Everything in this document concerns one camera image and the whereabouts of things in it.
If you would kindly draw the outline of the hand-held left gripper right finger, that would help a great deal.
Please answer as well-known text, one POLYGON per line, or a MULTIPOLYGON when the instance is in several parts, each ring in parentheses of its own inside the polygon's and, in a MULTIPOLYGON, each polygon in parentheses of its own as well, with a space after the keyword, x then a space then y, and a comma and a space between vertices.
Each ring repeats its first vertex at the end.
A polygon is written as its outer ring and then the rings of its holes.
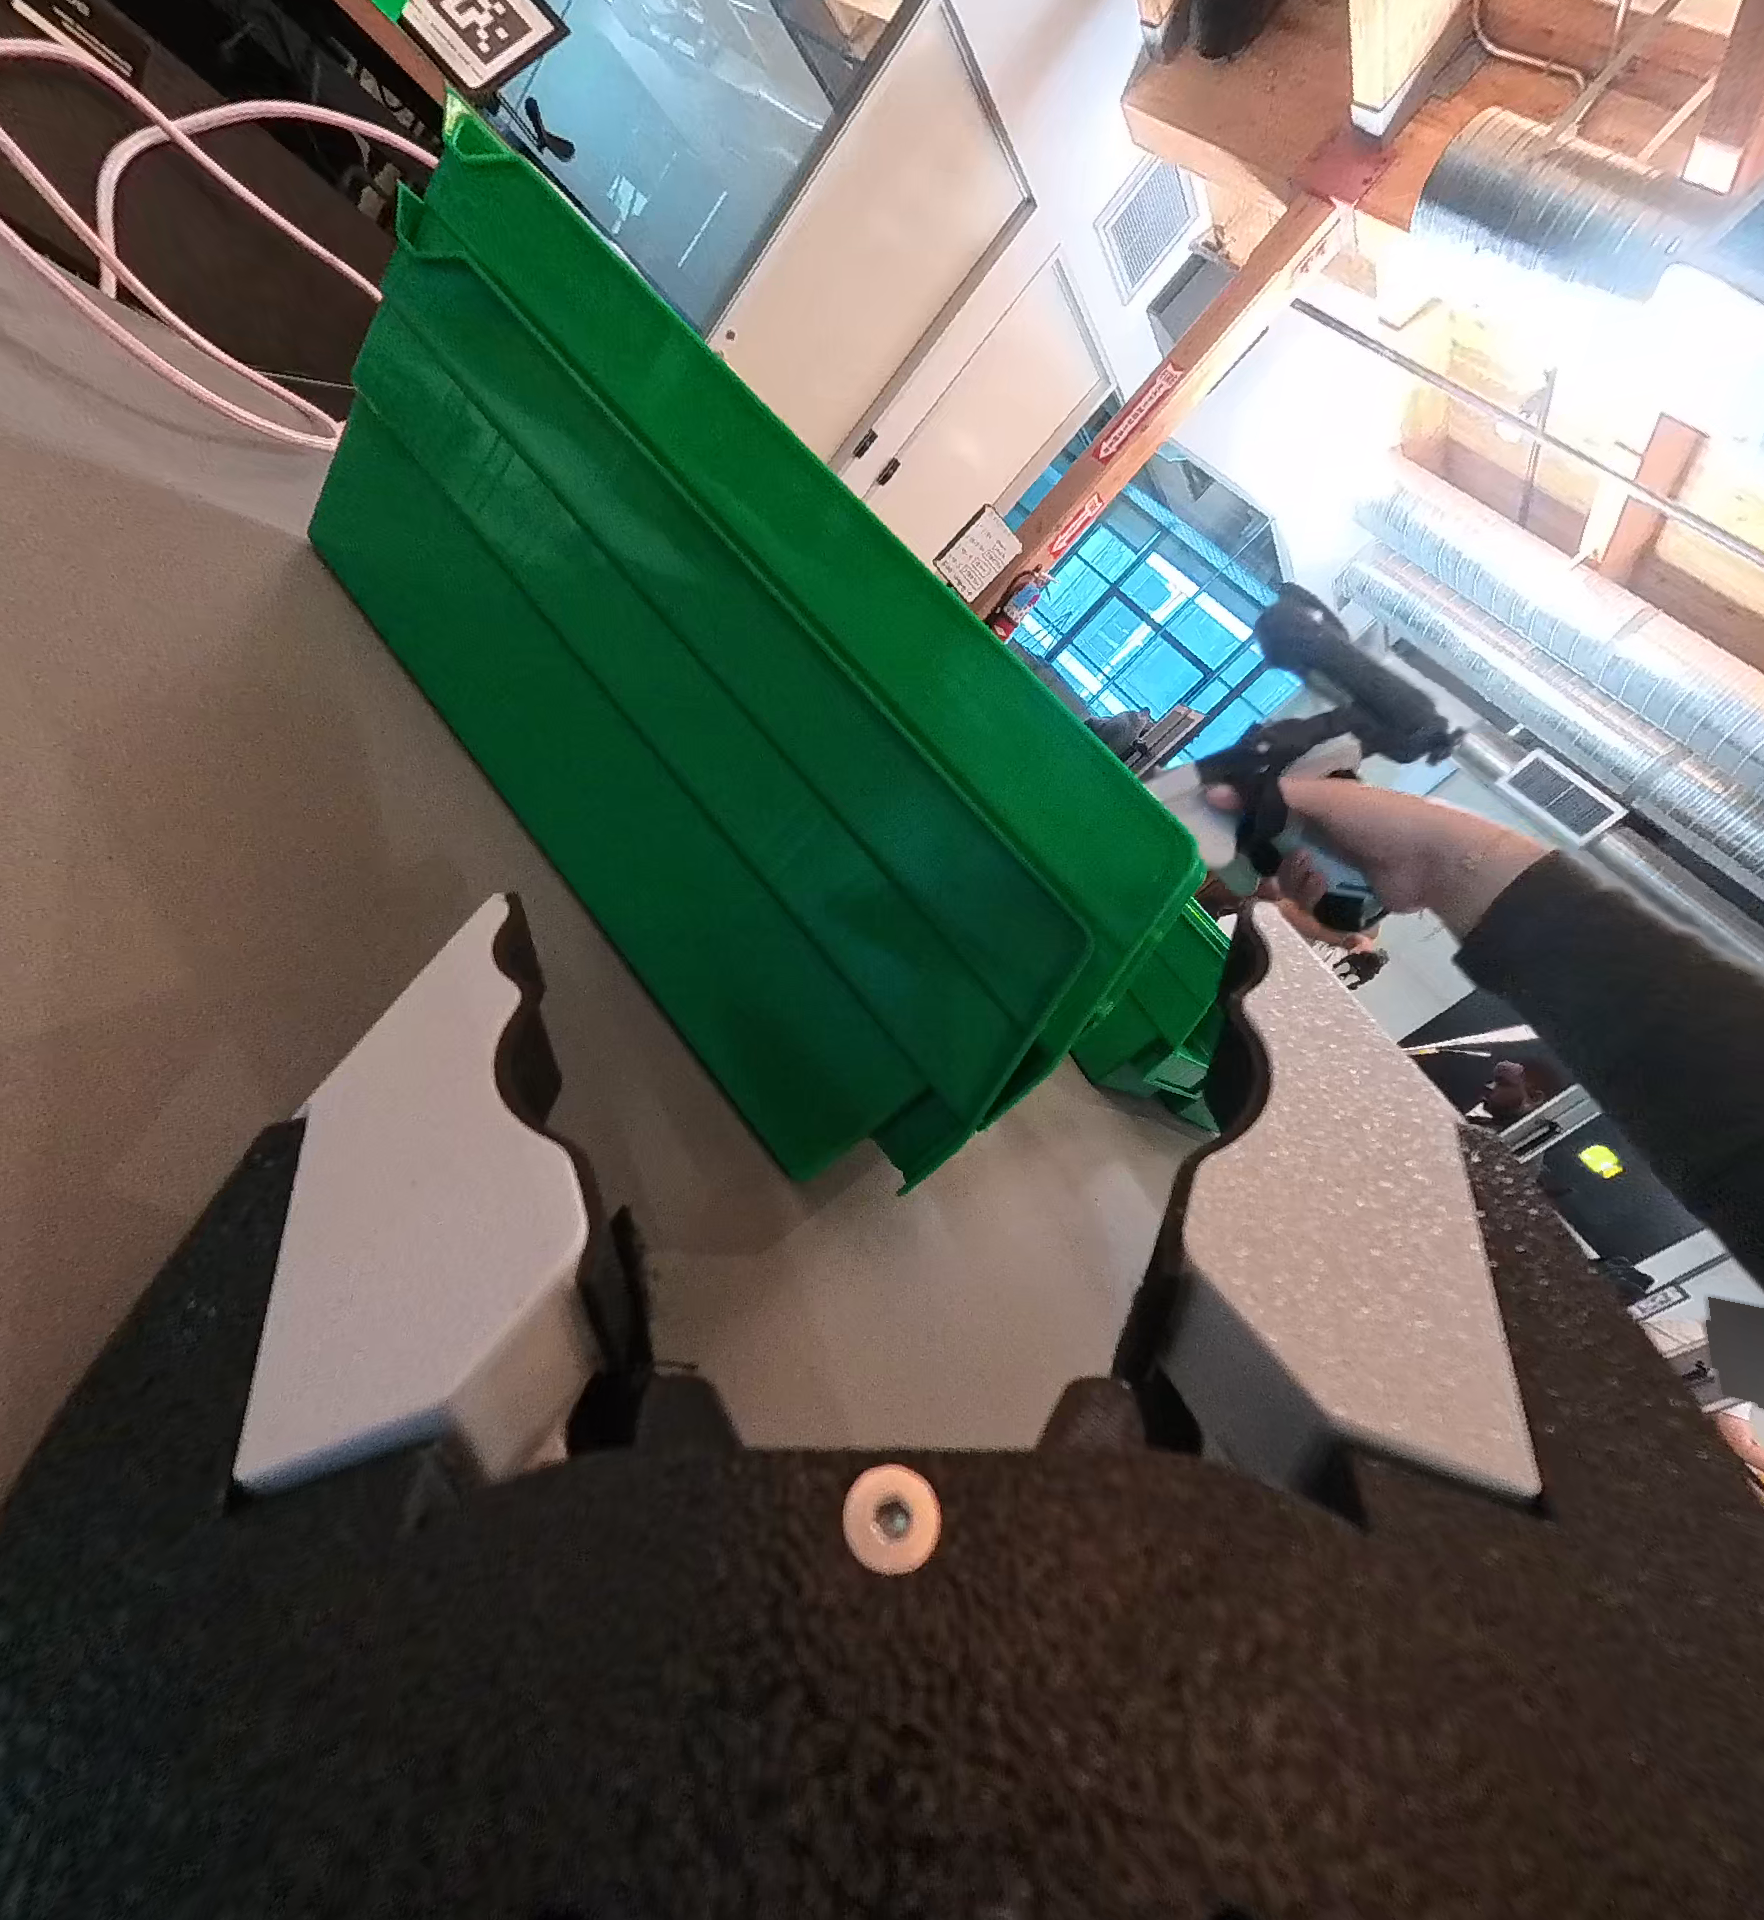
POLYGON ((1280 916, 1238 920, 1205 1103, 1122 1330, 1122 1381, 1309 1494, 1374 1457, 1541 1492, 1464 1131, 1280 916))

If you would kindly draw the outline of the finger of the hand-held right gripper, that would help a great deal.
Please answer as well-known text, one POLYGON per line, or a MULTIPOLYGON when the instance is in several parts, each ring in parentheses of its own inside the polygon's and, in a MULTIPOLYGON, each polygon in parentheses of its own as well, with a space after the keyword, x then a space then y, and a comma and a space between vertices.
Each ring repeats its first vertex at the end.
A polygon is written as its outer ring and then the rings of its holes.
POLYGON ((1149 775, 1139 785, 1168 812, 1186 823, 1238 823, 1248 799, 1243 785, 1216 760, 1186 762, 1149 775))

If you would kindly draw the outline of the person's right hand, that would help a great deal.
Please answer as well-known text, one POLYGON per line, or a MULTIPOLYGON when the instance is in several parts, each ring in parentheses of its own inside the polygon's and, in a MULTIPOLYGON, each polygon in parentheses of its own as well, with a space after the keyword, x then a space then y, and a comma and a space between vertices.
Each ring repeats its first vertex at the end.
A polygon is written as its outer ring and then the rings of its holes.
POLYGON ((1432 913, 1458 939, 1549 848, 1473 812, 1355 778, 1287 776, 1278 794, 1304 842, 1278 867, 1276 897, 1314 917, 1335 863, 1390 913, 1432 913))

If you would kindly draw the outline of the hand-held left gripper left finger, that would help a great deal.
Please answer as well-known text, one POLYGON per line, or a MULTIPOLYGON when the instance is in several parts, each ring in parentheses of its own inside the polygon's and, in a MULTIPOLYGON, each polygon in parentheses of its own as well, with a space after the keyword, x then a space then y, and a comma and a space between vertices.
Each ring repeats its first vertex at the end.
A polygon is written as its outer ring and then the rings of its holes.
POLYGON ((520 897, 492 896, 298 1110, 239 1492, 421 1445, 485 1482, 565 1461, 610 1368, 587 1292, 608 1232, 551 1129, 544 990, 520 897))

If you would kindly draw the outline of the black sprinkler pipe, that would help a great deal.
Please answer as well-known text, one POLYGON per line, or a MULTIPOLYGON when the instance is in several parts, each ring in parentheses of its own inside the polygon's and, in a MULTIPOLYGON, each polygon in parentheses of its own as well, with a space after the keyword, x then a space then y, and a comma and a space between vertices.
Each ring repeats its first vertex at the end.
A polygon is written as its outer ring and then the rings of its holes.
POLYGON ((1355 325, 1326 300, 1291 311, 1434 394, 1418 443, 1503 440, 1580 469, 1588 556, 1619 540, 1652 548, 1660 532, 1626 531, 1643 517, 1764 574, 1764 309, 1725 300, 1708 355, 1656 321, 1588 318, 1556 335, 1444 300, 1397 328, 1355 325))

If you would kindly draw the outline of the fiducial tag sign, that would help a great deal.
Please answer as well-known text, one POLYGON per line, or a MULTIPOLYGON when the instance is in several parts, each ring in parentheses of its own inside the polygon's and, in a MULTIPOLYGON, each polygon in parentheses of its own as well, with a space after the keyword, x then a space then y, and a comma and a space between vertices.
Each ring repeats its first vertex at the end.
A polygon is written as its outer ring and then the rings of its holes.
POLYGON ((474 98, 498 95, 566 37, 544 2, 401 2, 393 19, 474 98))

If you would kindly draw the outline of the wall notice sheet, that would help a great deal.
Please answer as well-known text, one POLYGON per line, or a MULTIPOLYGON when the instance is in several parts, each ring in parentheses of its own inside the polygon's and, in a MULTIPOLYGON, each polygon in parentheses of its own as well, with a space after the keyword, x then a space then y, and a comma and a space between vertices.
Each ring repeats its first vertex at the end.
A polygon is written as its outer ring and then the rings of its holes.
POLYGON ((1022 540, 989 503, 933 556, 937 576, 968 602, 977 600, 1022 552, 1022 540))

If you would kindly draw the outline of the silver air duct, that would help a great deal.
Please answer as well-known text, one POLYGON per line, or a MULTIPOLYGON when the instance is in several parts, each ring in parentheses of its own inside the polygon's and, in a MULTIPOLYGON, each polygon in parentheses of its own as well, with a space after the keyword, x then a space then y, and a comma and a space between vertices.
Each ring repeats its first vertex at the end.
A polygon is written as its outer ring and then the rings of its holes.
POLYGON ((1764 675, 1405 468, 1336 587, 1764 906, 1764 675))

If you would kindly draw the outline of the white door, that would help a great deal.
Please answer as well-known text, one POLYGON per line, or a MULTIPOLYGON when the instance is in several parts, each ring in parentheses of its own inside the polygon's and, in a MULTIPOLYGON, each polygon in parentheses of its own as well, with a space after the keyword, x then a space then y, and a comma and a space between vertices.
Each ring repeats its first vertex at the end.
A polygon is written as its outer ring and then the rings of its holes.
POLYGON ((710 345, 923 562, 1111 394, 955 3, 912 3, 710 345))

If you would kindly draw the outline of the wall vent grille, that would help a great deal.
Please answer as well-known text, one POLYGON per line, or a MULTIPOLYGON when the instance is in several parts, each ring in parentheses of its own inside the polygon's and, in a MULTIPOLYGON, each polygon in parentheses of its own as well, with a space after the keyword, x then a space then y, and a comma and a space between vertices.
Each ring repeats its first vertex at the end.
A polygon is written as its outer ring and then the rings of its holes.
POLYGON ((1207 225, 1205 181, 1173 161, 1143 155, 1093 221, 1120 304, 1154 292, 1176 256, 1207 225))
POLYGON ((1584 848, 1622 827, 1629 811, 1567 762, 1532 748, 1493 781, 1496 788, 1573 848, 1584 848))

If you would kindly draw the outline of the wooden support post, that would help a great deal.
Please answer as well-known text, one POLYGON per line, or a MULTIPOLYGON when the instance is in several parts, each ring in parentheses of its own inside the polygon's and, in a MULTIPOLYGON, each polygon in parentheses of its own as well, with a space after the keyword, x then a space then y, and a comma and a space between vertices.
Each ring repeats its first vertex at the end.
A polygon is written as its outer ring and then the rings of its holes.
POLYGON ((1015 589, 1052 573, 1157 454, 1170 432, 1246 356, 1295 282, 1326 253, 1342 218, 1336 202, 1316 193, 1295 195, 1284 205, 1278 223, 1253 245, 1226 288, 1184 328, 1173 348, 1124 397, 1117 416, 1024 520, 1014 559, 972 600, 986 624, 996 621, 1015 589))

